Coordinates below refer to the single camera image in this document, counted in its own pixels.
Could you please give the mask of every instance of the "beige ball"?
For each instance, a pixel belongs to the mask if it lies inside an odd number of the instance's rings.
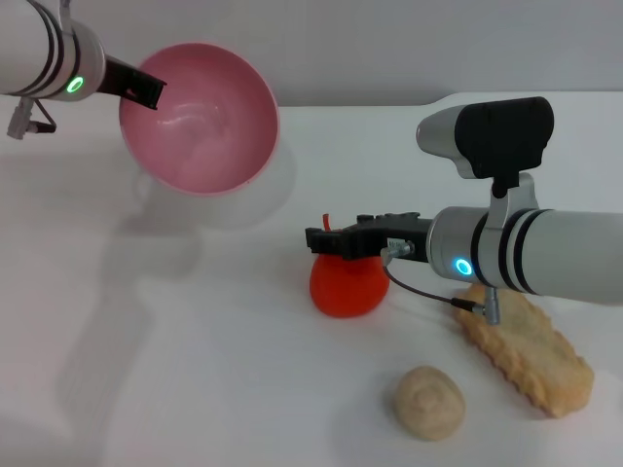
[[[432,367],[418,367],[405,375],[393,402],[400,423],[428,441],[448,438],[465,418],[460,389],[448,375]]]

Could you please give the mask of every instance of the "black stripe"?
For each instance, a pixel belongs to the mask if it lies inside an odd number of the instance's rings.
[[[521,209],[517,211],[511,216],[506,224],[504,224],[504,229],[502,230],[502,235],[499,239],[499,249],[497,250],[499,273],[502,275],[502,278],[504,279],[504,282],[506,282],[508,288],[513,289],[516,292],[521,292],[521,290],[513,284],[513,281],[510,278],[510,273],[508,272],[508,262],[506,261],[506,249],[508,248],[508,240],[510,239],[513,229],[517,225],[517,221],[519,221],[519,218],[529,211],[531,211],[531,209]]]
[[[47,88],[58,76],[58,72],[60,71],[60,68],[62,67],[62,62],[65,60],[65,45],[64,45],[65,42],[62,38],[62,30],[60,29],[60,24],[58,24],[58,21],[56,21],[56,18],[52,15],[52,13],[50,13],[48,9],[46,9],[46,7],[41,6],[41,8],[45,12],[45,14],[48,15],[48,18],[50,19],[52,26],[55,29],[56,38],[58,39],[58,57],[56,58],[55,68],[52,71],[52,74],[46,80],[46,82],[42,84],[41,86],[39,86],[37,89],[29,92],[28,95],[36,94],[37,92],[40,92],[44,90],[45,88]]]
[[[75,32],[73,35],[73,39],[74,39],[74,46],[76,50],[76,61],[74,62],[74,68],[73,70],[71,70],[69,79],[58,90],[56,90],[52,94],[46,95],[45,97],[41,97],[42,99],[54,97],[55,95],[59,95],[60,93],[64,92],[69,86],[69,83],[71,83],[73,79],[76,78],[76,76],[78,75],[78,70],[80,70],[80,61],[82,60],[82,51],[80,50],[80,43],[78,42],[78,36],[76,36]]]
[[[534,211],[528,217],[528,219],[526,219],[526,222],[524,222],[522,227],[519,229],[519,232],[517,233],[517,240],[515,241],[515,251],[513,252],[513,260],[515,263],[515,274],[517,274],[517,279],[522,284],[522,287],[524,288],[524,290],[526,290],[526,292],[528,292],[529,294],[533,294],[533,295],[538,295],[538,294],[536,294],[536,292],[533,291],[531,286],[528,285],[528,282],[526,281],[526,277],[524,276],[524,267],[522,264],[522,256],[524,253],[524,241],[526,240],[526,234],[528,233],[528,230],[530,226],[532,225],[532,222],[534,222],[534,220],[538,216],[540,216],[542,213],[550,211],[550,210],[551,209],[541,209],[538,211]]]
[[[48,31],[48,59],[46,60],[46,64],[43,67],[43,70],[41,71],[39,76],[35,79],[35,81],[30,83],[23,90],[19,90],[17,92],[12,92],[11,93],[11,95],[19,95],[19,96],[22,96],[22,95],[26,94],[27,92],[32,90],[34,87],[38,86],[43,81],[43,79],[46,77],[46,75],[50,71],[50,67],[52,66],[52,60],[54,59],[54,56],[55,56],[55,38],[54,38],[54,36],[52,34],[52,28],[50,27],[50,23],[46,19],[46,14],[45,14],[45,12],[43,10],[43,7],[41,5],[39,5],[38,3],[33,2],[32,0],[26,0],[26,1],[30,5],[32,5],[32,7],[41,16],[41,20],[43,21],[43,23],[46,26],[46,31]]]
[[[485,214],[482,217],[482,219],[478,221],[478,224],[476,225],[476,229],[474,229],[474,233],[472,234],[472,237],[471,237],[471,247],[469,251],[469,256],[471,256],[471,266],[474,268],[474,272],[476,273],[476,277],[478,277],[478,280],[480,280],[483,284],[485,284],[488,287],[493,287],[493,285],[491,285],[489,281],[483,275],[483,272],[480,270],[480,263],[478,262],[478,244],[480,243],[480,235],[483,232],[483,229],[485,228],[485,224],[487,224],[488,217],[489,217],[489,213]]]

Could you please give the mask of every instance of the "metal bracket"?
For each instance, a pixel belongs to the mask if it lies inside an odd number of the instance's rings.
[[[497,289],[487,287],[485,290],[485,318],[487,324],[496,326],[499,324],[499,300],[497,299]]]
[[[71,23],[71,11],[69,6],[71,0],[29,0],[45,7],[58,21],[63,34],[72,35],[73,27]]]
[[[37,105],[41,113],[48,120],[46,124],[30,120],[34,105]],[[56,122],[38,99],[23,97],[19,100],[18,107],[16,107],[16,110],[11,117],[11,121],[9,122],[9,130],[7,131],[7,134],[10,137],[21,140],[26,133],[54,132],[56,132]]]
[[[501,231],[511,216],[523,209],[538,209],[534,179],[527,173],[519,174],[519,186],[509,189],[504,198],[496,198],[492,190],[485,229]]]

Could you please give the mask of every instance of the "cable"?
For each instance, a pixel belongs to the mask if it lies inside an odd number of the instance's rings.
[[[402,287],[403,289],[408,290],[409,292],[413,292],[414,294],[420,295],[422,297],[426,297],[427,299],[436,300],[438,302],[443,302],[444,304],[456,306],[457,308],[464,309],[471,313],[476,312],[478,314],[482,314],[484,312],[484,308],[481,305],[477,304],[476,302],[472,302],[470,300],[458,299],[458,298],[447,299],[446,297],[441,297],[439,295],[429,294],[428,292],[424,292],[422,290],[416,289],[415,287],[411,287],[410,285],[407,285],[404,282],[396,279],[393,276],[393,274],[389,272],[389,269],[387,268],[389,266],[389,263],[391,263],[391,260],[394,258],[401,258],[407,255],[410,255],[414,251],[415,251],[415,245],[412,242],[407,242],[406,244],[401,245],[396,248],[387,247],[381,250],[381,259],[383,261],[383,272],[389,278],[389,280],[391,280],[397,286]]]
[[[37,104],[37,107],[39,107],[39,110],[41,111],[41,113],[46,117],[46,119],[48,119],[48,122],[50,122],[50,124],[53,125],[56,128],[55,119],[52,118],[50,113],[45,109],[45,107],[39,101],[39,99],[35,99],[35,104]]]
[[[409,292],[413,292],[414,294],[421,295],[422,297],[426,297],[428,299],[437,300],[445,304],[452,304],[451,299],[447,299],[446,297],[440,297],[438,295],[423,292],[422,290],[418,290],[414,287],[411,287],[410,285],[405,284],[404,282],[399,281],[393,276],[391,272],[389,272],[389,269],[387,268],[387,266],[383,266],[383,271],[385,272],[385,275],[389,278],[389,280],[391,280],[397,286],[402,287],[405,290],[408,290]]]

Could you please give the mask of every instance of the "red object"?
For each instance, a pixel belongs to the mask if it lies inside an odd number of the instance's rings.
[[[331,230],[328,214],[322,216],[322,223],[326,231]],[[334,318],[369,313],[383,301],[388,288],[381,258],[345,261],[320,255],[311,270],[311,299],[320,311]]]

